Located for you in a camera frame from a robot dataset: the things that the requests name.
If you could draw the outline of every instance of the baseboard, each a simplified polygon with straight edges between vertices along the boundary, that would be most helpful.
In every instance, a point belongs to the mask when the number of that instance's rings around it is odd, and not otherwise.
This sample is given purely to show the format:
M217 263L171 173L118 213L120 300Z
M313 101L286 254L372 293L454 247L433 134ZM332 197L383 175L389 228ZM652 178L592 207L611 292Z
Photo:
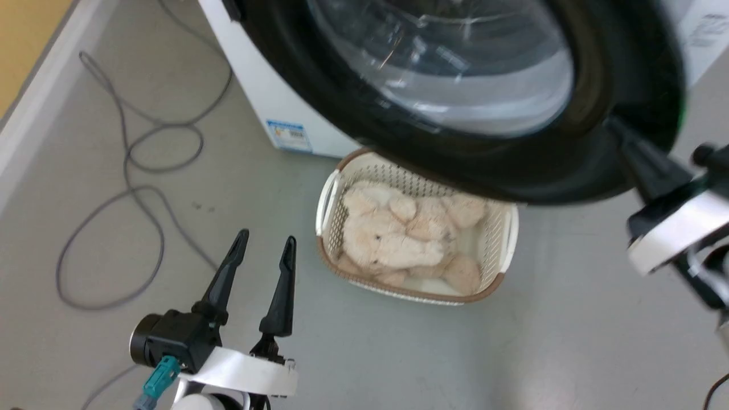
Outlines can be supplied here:
M31 165L120 0L79 0L0 131L0 214Z

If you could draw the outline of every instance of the basket handle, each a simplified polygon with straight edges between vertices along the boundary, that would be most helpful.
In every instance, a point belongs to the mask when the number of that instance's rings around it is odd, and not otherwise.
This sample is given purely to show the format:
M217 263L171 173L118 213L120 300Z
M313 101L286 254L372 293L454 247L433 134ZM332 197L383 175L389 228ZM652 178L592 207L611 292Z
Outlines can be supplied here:
M504 256L504 262L501 266L501 272L506 270L511 265L511 260L514 258L514 252L516 251L516 239L519 237L519 211L516 205L512 205L511 218L509 218L509 232L506 238L506 254Z
M319 196L319 203L316 205L316 235L321 236L324 233L324 226L329 221L329 216L332 214L332 207L334 206L333 196L337 192L339 185L339 170L335 169L327 181L324 183L324 187L321 189L321 195Z

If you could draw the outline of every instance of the white sticker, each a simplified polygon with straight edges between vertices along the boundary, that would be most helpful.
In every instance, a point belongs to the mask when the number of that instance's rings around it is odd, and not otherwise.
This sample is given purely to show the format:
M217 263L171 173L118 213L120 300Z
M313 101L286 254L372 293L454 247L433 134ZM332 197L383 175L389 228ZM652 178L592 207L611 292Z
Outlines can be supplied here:
M283 121L266 120L268 131L273 141L280 148L294 151L311 152L311 143L306 136L306 130L301 124L285 123Z
M689 85L696 84L729 45L729 0L696 0L679 26Z

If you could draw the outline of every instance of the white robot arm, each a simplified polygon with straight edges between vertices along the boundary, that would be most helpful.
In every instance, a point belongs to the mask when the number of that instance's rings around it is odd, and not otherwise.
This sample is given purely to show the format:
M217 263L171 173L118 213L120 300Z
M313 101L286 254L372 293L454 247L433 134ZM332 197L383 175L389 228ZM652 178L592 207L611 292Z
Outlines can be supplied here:
M628 219L629 259L642 275L672 265L720 312L717 334L729 352L729 244L717 246L729 236L729 146L697 148L693 162L706 173L694 178L620 120L611 118L607 126L621 136L623 173L645 203Z
M175 371L163 372L161 377L167 379L167 384L162 383L163 389L179 372L173 410L262 410L270 407L269 396L288 397L296 391L295 362L278 353L275 340L292 332L296 276L293 236L286 241L281 255L278 285L268 314L259 326L260 341L250 354L222 347L219 329L227 322L227 301L248 237L248 230L238 234L205 295L192 305L190 312L170 310L164 315L149 314L132 332L129 342L132 360L156 368L148 384L155 380L165 358L174 362ZM203 394L205 386L229 394ZM161 394L154 385L152 392ZM152 394L147 401L143 395L137 407L154 408L159 394Z

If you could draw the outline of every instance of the wall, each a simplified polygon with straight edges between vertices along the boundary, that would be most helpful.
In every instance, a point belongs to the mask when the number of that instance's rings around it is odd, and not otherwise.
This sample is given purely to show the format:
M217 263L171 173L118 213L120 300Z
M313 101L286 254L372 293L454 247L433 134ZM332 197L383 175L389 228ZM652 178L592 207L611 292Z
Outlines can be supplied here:
M31 73L73 0L0 0L0 113Z

